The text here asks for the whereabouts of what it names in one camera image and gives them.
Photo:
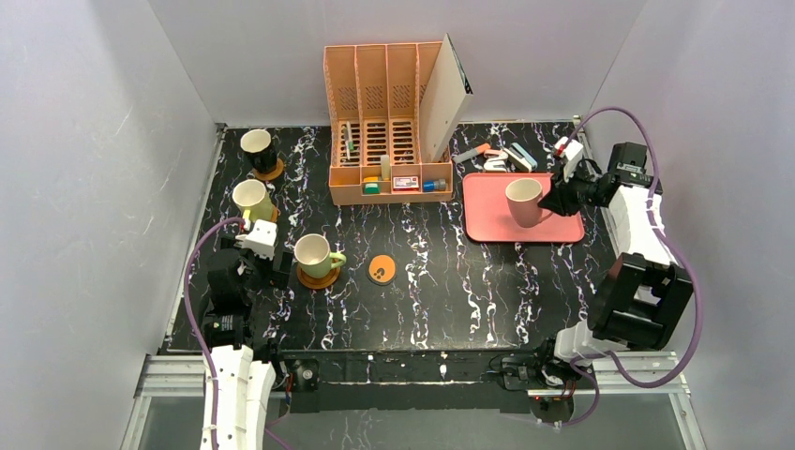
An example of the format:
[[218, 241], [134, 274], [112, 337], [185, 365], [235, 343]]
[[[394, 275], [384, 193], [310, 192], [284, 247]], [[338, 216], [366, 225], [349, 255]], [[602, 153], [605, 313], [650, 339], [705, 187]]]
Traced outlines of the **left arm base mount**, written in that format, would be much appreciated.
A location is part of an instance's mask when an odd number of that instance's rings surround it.
[[306, 354], [287, 354], [284, 367], [284, 383], [277, 390], [277, 394], [280, 394], [278, 416], [273, 424], [286, 419], [291, 413], [319, 411], [319, 360]]

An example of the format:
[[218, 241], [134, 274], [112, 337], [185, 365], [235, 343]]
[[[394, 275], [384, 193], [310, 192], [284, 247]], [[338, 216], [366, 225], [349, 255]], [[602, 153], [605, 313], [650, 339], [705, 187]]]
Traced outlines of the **green mug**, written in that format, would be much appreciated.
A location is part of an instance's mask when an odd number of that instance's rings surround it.
[[324, 278], [340, 268], [347, 257], [332, 252], [327, 239], [316, 233], [303, 235], [294, 245], [294, 257], [303, 273], [311, 278]]

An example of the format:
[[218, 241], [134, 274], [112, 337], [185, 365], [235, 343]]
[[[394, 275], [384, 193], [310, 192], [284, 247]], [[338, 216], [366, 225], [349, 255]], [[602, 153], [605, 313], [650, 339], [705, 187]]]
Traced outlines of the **black mug white inside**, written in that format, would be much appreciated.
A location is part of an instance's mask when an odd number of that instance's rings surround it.
[[264, 128], [246, 132], [240, 139], [240, 147], [257, 173], [270, 173], [278, 165], [278, 154], [273, 147], [272, 135]]

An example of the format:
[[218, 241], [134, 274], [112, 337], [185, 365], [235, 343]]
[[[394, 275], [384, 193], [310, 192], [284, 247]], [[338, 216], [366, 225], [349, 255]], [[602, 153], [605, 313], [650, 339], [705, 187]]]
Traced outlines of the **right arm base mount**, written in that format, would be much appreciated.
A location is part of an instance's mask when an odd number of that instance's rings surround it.
[[561, 427], [574, 420], [575, 393], [583, 375], [551, 353], [500, 353], [487, 363], [486, 374], [509, 392], [524, 392], [531, 402], [531, 414], [541, 423]]

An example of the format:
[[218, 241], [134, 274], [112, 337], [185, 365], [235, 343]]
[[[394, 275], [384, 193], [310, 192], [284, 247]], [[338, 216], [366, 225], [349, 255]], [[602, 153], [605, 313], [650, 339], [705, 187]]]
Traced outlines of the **yellow mug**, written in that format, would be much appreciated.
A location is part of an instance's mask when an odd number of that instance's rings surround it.
[[232, 190], [232, 201], [242, 217], [251, 223], [258, 219], [269, 221], [275, 207], [265, 184], [258, 179], [237, 184]]

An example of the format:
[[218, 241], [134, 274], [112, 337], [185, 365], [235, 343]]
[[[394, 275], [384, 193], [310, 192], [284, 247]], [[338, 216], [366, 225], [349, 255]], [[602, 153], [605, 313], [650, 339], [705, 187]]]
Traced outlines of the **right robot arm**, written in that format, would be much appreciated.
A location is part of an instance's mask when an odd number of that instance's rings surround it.
[[662, 186], [646, 171], [648, 148], [614, 145], [605, 170], [576, 140], [554, 146], [562, 166], [540, 205], [569, 217], [583, 206], [603, 207], [615, 227], [617, 260], [600, 282], [586, 319], [558, 332], [553, 355], [574, 358], [609, 351], [661, 350], [689, 303], [691, 278], [660, 239]]

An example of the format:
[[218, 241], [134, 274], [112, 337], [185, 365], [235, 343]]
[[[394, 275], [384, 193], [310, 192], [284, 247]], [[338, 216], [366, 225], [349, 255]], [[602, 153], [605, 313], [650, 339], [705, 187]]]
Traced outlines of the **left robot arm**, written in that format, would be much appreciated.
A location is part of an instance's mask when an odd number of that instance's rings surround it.
[[256, 287], [287, 287], [293, 261], [274, 236], [256, 232], [224, 237], [209, 259], [208, 309], [201, 332], [205, 360], [201, 449], [262, 449], [267, 403], [273, 387], [287, 378], [273, 340], [256, 347], [250, 325]]

